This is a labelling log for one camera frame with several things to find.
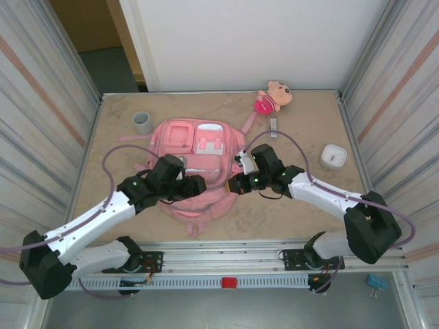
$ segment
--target plush doll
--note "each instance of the plush doll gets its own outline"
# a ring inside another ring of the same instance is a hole
[[[269,115],[271,112],[278,112],[281,106],[287,105],[293,96],[288,87],[279,81],[270,81],[268,83],[268,92],[262,90],[258,92],[258,98],[254,103],[256,112]]]

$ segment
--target pink backpack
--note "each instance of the pink backpack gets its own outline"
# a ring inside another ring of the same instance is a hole
[[[160,203],[161,208],[184,221],[192,236],[199,235],[204,223],[226,214],[235,202],[237,194],[228,192],[225,183],[241,172],[233,157],[245,147],[244,135],[224,122],[196,119],[163,122],[151,137],[150,149],[159,156],[172,154],[181,159],[186,175],[201,175],[206,180],[207,191],[173,204]],[[155,162],[155,158],[151,159],[150,169]]]

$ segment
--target table surface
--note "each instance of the table surface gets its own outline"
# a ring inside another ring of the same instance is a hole
[[[223,121],[239,129],[252,112],[256,96],[256,93],[105,96],[73,218],[107,196],[109,182],[101,169],[101,161],[109,149],[123,144],[116,141],[118,136],[136,134],[131,121],[135,112],[149,112],[154,126],[171,118],[194,118]],[[276,116],[278,128],[295,138],[304,149],[315,177],[348,191],[364,191],[334,92],[294,92],[293,101],[282,107]],[[267,128],[268,118],[259,115],[247,134],[247,141]],[[149,145],[148,140],[129,143]],[[284,165],[305,168],[299,151],[286,138],[280,136],[272,140],[262,136],[254,146],[262,143],[273,146]],[[329,143],[348,151],[346,163],[338,171],[320,164],[320,155]],[[136,163],[145,164],[146,161],[147,155],[143,151],[120,149],[110,156],[107,167],[118,184],[137,172]],[[239,196],[231,210],[208,222],[196,239],[299,239],[309,238],[322,230],[331,232],[342,228],[341,221],[311,204],[286,197],[267,200],[254,192]],[[108,242],[124,235],[138,242],[193,240],[185,224],[166,215],[158,206],[113,227],[98,241]]]

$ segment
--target metal bracket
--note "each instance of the metal bracket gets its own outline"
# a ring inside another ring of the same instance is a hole
[[[119,268],[105,269],[102,273],[161,273],[163,266],[163,252],[142,252],[140,263],[141,264],[139,264],[134,271],[126,271],[125,269]]]
[[[325,270],[335,269],[340,261],[338,257],[332,257],[319,267],[312,267],[305,258],[304,249],[284,249],[282,250],[283,264],[286,271],[309,271],[309,270]],[[344,269],[344,260],[340,269]]]

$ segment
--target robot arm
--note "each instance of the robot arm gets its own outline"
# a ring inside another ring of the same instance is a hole
[[[118,185],[105,209],[106,200],[43,236],[37,231],[29,233],[23,245],[59,239],[23,250],[20,268],[42,299],[59,294],[72,280],[86,274],[109,268],[136,269],[142,251],[128,236],[101,247],[83,249],[105,231],[155,206],[160,200],[179,201],[205,190],[204,178],[199,175],[186,177],[182,161],[165,155],[158,159],[151,171],[140,172]],[[98,211],[101,212],[90,221]]]
[[[255,147],[251,154],[259,170],[255,171],[247,154],[240,152],[235,159],[244,172],[228,181],[230,192],[241,195],[271,187],[275,193],[309,202],[344,222],[345,230],[320,232],[305,245],[305,256],[312,267],[318,268],[332,257],[353,255],[374,264],[401,237],[401,229],[390,212],[349,199],[354,197],[386,206],[380,194],[361,195],[314,177],[310,179],[299,167],[285,167],[267,144]]]

